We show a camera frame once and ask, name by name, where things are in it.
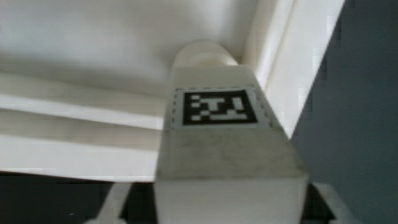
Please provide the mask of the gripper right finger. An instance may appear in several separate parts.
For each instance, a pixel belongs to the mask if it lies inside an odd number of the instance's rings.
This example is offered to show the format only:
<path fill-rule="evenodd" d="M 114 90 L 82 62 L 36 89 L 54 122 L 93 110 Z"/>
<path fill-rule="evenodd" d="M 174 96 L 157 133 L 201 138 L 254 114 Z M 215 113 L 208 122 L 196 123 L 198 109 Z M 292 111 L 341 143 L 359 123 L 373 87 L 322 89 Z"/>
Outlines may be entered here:
<path fill-rule="evenodd" d="M 329 224 L 365 224 L 352 213 L 349 205 L 333 186 L 325 183 L 317 183 L 315 187 L 334 214 L 334 219 L 331 220 Z"/>

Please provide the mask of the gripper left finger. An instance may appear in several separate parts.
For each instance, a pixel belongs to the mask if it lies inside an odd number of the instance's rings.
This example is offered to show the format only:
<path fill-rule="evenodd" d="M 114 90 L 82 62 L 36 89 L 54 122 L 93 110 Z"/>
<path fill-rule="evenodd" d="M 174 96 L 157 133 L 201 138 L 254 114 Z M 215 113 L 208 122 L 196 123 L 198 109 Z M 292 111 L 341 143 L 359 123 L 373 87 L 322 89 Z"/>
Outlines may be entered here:
<path fill-rule="evenodd" d="M 130 189 L 130 183 L 116 183 L 112 185 L 98 216 L 86 221 L 86 224 L 126 224 L 126 220 L 121 218 L 121 213 Z"/>

